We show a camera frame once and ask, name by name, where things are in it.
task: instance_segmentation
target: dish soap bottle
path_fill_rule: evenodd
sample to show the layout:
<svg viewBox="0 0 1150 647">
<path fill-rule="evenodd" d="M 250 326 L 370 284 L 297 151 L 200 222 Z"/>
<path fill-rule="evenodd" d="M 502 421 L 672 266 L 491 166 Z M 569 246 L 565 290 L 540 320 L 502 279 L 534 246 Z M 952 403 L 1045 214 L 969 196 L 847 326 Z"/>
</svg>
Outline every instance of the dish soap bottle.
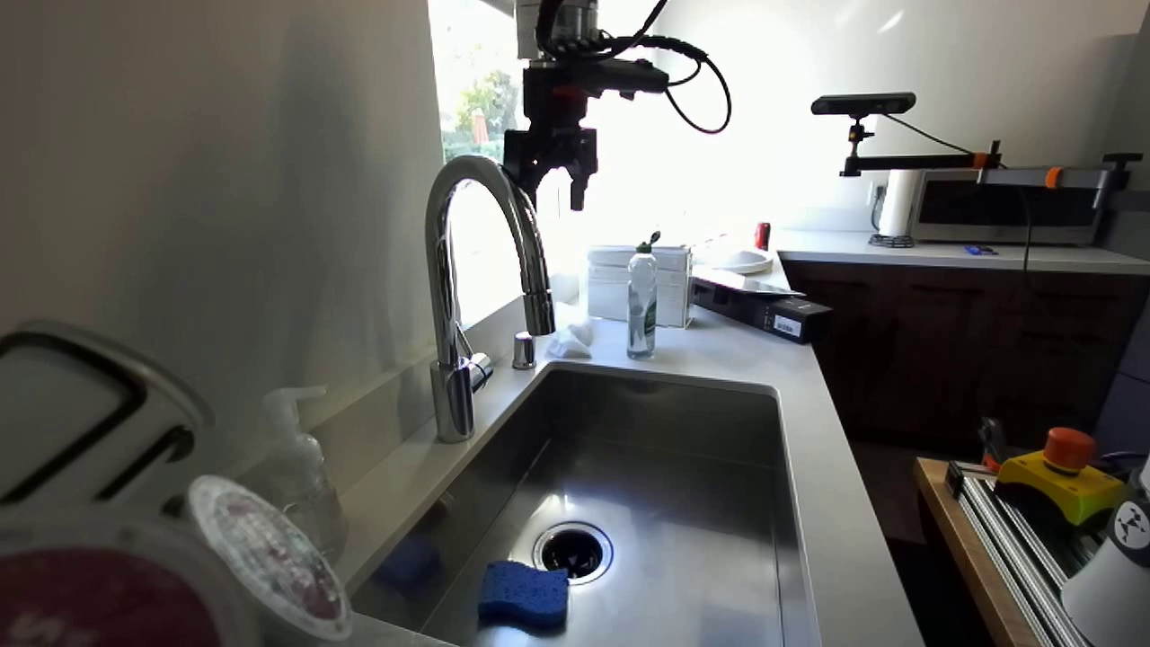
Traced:
<svg viewBox="0 0 1150 647">
<path fill-rule="evenodd" d="M 639 239 L 635 254 L 624 262 L 624 352 L 627 355 L 649 355 L 654 352 L 654 317 L 656 317 L 656 258 L 654 239 L 660 232 L 654 230 L 649 239 Z"/>
<path fill-rule="evenodd" d="M 275 387 L 262 397 L 279 429 L 279 444 L 239 482 L 279 508 L 327 560 L 346 550 L 348 520 L 327 479 L 319 437 L 297 421 L 302 397 L 319 397 L 327 387 Z"/>
</svg>

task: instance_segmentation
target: faucet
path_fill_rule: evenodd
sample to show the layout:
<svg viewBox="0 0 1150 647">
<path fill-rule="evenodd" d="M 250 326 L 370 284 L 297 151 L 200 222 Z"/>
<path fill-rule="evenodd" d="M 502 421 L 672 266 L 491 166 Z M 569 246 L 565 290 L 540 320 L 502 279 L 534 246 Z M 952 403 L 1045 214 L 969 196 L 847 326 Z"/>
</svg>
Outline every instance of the faucet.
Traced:
<svg viewBox="0 0 1150 647">
<path fill-rule="evenodd" d="M 460 441 L 475 430 L 475 403 L 469 391 L 488 377 L 486 355 L 468 350 L 460 326 L 460 299 L 457 299 L 457 262 L 448 254 L 448 206 L 464 181 L 481 182 L 512 236 L 521 286 L 523 286 L 523 323 L 528 333 L 553 330 L 553 300 L 541 236 L 534 227 L 532 202 L 505 181 L 505 171 L 488 159 L 454 159 L 438 169 L 427 195 L 427 278 L 430 278 L 430 320 L 434 320 L 434 365 L 430 365 L 430 395 L 434 395 L 434 424 L 438 437 Z"/>
</svg>

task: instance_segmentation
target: kitchen counter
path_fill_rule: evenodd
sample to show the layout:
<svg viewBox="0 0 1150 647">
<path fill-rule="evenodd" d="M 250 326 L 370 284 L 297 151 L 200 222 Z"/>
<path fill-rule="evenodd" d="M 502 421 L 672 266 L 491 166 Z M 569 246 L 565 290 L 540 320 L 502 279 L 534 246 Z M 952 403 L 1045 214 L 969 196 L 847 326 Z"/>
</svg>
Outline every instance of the kitchen counter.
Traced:
<svg viewBox="0 0 1150 647">
<path fill-rule="evenodd" d="M 1032 270 L 1032 274 L 1098 274 L 1098 278 L 1150 278 L 1145 258 L 1116 254 L 1109 246 L 1032 246 L 993 243 L 996 254 L 969 254 L 962 243 L 912 243 L 880 246 L 868 232 L 841 230 L 781 230 L 777 254 L 795 262 L 861 262 L 861 266 L 945 266 L 945 270 Z"/>
<path fill-rule="evenodd" d="M 691 320 L 691 326 L 656 326 L 656 352 L 649 359 L 627 359 L 624 326 L 600 320 L 591 359 L 585 364 L 777 387 L 797 536 L 805 550 L 805 570 L 795 576 L 800 576 L 813 592 L 809 613 L 819 643 L 921 643 L 815 352 L 705 310 L 694 310 Z M 352 530 L 339 570 L 348 590 L 381 563 L 394 539 L 403 539 L 403 530 L 440 496 L 468 460 L 478 455 L 548 365 L 540 364 L 528 372 L 512 372 L 498 352 L 494 364 L 494 377 L 475 395 L 478 436 L 469 441 L 434 441 L 434 429 L 427 424 L 342 493 Z"/>
</svg>

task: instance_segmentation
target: cabinet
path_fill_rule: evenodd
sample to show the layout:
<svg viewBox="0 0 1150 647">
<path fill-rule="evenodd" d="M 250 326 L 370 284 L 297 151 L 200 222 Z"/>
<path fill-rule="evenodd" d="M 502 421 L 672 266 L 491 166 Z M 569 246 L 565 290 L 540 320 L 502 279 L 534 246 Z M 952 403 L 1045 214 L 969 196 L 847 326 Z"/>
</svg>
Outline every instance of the cabinet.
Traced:
<svg viewBox="0 0 1150 647">
<path fill-rule="evenodd" d="M 1048 424 L 1093 430 L 1138 317 L 1141 278 L 785 262 L 832 305 L 815 340 L 854 437 L 978 448 L 978 421 L 1038 444 Z"/>
</svg>

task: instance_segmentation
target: stainless steel sink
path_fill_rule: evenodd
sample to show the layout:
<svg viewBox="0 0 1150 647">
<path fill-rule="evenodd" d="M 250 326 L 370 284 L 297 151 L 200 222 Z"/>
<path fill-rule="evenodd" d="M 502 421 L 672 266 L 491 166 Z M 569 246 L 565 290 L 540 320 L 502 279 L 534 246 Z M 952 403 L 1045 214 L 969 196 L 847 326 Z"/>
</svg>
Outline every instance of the stainless steel sink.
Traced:
<svg viewBox="0 0 1150 647">
<path fill-rule="evenodd" d="M 785 482 L 770 387 L 553 365 L 357 610 L 454 643 L 813 643 Z M 569 566 L 569 626 L 478 626 L 488 560 Z"/>
</svg>

